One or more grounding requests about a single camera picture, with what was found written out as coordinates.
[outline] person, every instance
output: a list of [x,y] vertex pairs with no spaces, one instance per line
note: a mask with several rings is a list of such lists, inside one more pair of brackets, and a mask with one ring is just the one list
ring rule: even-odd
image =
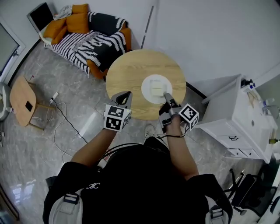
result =
[[[182,135],[180,122],[179,116],[172,118],[167,135]],[[168,136],[168,149],[154,132],[148,125],[143,145],[117,150],[98,171],[97,161],[116,136],[115,131],[103,129],[62,167],[45,199],[44,223],[49,223],[51,208],[59,198],[80,189],[83,224],[118,220],[205,223],[209,212],[205,195],[218,205],[226,204],[230,213],[232,207],[215,176],[199,175],[185,139]]]

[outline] black and white striped blanket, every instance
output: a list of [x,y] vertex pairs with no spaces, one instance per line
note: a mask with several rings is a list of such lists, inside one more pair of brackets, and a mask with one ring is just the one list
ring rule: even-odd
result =
[[86,41],[76,52],[73,51],[74,46],[92,32],[67,34],[60,43],[54,45],[45,43],[45,47],[73,63],[88,76],[90,69],[86,60],[93,61],[100,71],[104,72],[119,56],[126,52],[126,40],[121,32],[116,32],[111,36],[99,33],[92,40]]

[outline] sink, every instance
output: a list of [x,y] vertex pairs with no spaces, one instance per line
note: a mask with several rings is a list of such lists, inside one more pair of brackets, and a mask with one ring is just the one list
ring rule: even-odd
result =
[[239,124],[239,127],[247,137],[265,153],[269,139],[272,137],[273,129],[277,129],[277,124],[272,116],[263,114],[262,107],[259,104],[260,96],[254,91],[253,106],[249,101],[249,94],[238,92],[233,119]]

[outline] white outlet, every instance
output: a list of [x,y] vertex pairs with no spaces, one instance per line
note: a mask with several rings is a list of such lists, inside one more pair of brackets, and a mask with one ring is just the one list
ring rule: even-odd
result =
[[58,95],[59,95],[59,93],[56,92],[56,93],[52,96],[53,100],[55,100],[55,99],[58,97]]

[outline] round wooden table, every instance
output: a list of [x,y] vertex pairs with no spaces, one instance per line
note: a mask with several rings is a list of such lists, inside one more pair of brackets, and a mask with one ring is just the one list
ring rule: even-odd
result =
[[120,56],[111,65],[106,77],[106,90],[111,98],[121,91],[131,91],[131,116],[142,120],[156,120],[161,104],[153,104],[141,92],[143,80],[158,74],[172,85],[172,96],[182,103],[186,94],[186,80],[179,65],[167,55],[153,50],[134,50]]

